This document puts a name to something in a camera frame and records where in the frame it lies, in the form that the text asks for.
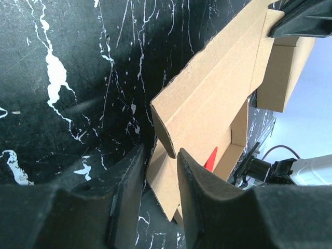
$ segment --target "red triangular piece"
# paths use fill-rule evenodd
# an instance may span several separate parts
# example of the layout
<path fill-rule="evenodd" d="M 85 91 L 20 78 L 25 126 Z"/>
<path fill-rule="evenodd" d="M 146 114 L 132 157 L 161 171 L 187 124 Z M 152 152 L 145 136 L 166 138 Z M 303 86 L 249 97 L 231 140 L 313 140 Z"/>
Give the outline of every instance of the red triangular piece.
<path fill-rule="evenodd" d="M 213 170 L 213 165 L 214 165 L 214 161 L 216 160 L 217 150 L 218 150 L 218 147 L 215 147 L 212 154 L 210 155 L 210 157 L 208 158 L 208 160 L 206 161 L 206 163 L 204 165 L 204 168 L 206 168 L 210 172 L 212 172 L 212 170 Z"/>

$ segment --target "cardboard box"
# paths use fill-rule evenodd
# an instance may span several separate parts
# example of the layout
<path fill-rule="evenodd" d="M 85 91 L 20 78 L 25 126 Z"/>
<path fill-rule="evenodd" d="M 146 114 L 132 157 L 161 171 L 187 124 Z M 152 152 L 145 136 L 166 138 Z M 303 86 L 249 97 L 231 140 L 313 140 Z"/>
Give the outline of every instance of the cardboard box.
<path fill-rule="evenodd" d="M 155 151 L 147 181 L 171 220 L 181 202 L 176 155 L 185 148 L 204 165 L 215 147 L 214 173 L 227 179 L 246 142 L 247 97 L 261 84 L 284 13 L 252 0 L 151 102 Z"/>
<path fill-rule="evenodd" d="M 285 111 L 314 44 L 312 37 L 275 39 L 263 83 L 257 90 L 258 108 Z"/>

